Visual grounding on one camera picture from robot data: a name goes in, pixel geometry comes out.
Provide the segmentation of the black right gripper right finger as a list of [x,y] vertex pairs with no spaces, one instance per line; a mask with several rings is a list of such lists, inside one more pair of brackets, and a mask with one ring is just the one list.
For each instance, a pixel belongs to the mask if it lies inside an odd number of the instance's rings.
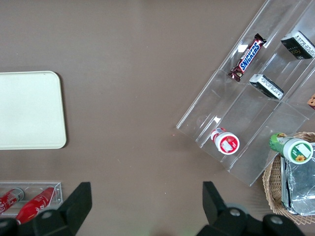
[[241,206],[228,206],[211,181],[203,182],[202,204],[208,220],[198,236],[263,236],[263,224]]

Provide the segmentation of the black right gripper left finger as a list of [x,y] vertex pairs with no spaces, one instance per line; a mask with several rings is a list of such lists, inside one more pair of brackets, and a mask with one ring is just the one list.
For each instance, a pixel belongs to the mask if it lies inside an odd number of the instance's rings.
[[92,209],[90,182],[82,182],[57,210],[47,210],[18,227],[20,236],[74,236]]

